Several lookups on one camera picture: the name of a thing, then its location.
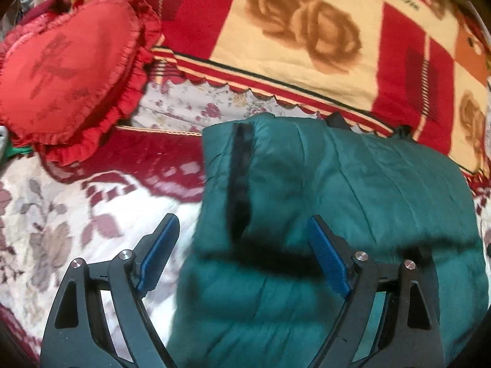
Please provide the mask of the green quilted puffer jacket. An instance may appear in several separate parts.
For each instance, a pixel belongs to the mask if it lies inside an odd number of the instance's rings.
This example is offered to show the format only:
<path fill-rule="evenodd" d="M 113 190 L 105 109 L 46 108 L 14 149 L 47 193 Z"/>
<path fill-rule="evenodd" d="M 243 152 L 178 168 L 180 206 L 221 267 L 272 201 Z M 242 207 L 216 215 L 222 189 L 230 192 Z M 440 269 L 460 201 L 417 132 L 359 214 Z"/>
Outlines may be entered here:
<path fill-rule="evenodd" d="M 320 216 L 380 263 L 435 267 L 444 359 L 489 306 L 471 190 L 447 156 L 322 120 L 262 114 L 203 132 L 206 184 L 168 350 L 179 367 L 305 367 L 342 305 L 308 241 Z"/>

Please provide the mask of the floral white red bedspread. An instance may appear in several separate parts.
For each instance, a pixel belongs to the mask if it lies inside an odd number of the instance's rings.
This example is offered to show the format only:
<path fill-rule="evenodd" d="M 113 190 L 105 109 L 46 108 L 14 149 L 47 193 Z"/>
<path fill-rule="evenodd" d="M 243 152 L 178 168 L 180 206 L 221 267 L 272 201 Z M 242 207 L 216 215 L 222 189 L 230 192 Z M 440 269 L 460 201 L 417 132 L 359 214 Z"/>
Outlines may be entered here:
<path fill-rule="evenodd" d="M 367 135 L 338 114 L 324 122 Z M 117 129 L 83 164 L 62 169 L 35 155 L 2 169 L 1 322 L 18 365 L 42 367 L 42 338 L 71 261 L 110 261 L 136 247 L 173 213 L 180 224 L 176 246 L 156 288 L 142 300 L 169 353 L 180 270 L 190 252 L 207 180 L 202 138 L 203 133 Z M 489 279 L 485 252 L 484 259 Z M 103 291 L 101 297 L 117 355 L 130 360 L 111 294 Z M 489 308 L 490 292 L 484 318 L 464 349 L 443 367 L 479 365 L 479 354 L 490 344 Z"/>

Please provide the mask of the red heart-shaped ruffled pillow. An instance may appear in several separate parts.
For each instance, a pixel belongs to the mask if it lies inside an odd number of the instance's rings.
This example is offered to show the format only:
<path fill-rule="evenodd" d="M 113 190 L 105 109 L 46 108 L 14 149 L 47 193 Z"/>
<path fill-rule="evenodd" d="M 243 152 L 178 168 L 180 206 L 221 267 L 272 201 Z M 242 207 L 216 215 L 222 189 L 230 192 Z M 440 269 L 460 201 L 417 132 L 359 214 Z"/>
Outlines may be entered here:
<path fill-rule="evenodd" d="M 144 0 L 87 0 L 13 28 L 1 44 L 1 123 L 13 144 L 59 165 L 88 159 L 136 110 L 159 38 Z"/>

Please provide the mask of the red checkered rose blanket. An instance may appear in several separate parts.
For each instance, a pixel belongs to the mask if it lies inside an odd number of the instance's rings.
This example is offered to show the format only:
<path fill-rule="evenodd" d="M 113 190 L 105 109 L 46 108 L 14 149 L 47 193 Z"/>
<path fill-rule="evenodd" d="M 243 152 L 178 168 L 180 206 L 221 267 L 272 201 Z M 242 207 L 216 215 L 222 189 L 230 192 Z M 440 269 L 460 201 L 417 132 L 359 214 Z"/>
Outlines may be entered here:
<path fill-rule="evenodd" d="M 490 50 L 452 0 L 145 0 L 160 19 L 163 79 L 274 96 L 308 112 L 339 110 L 488 177 Z"/>

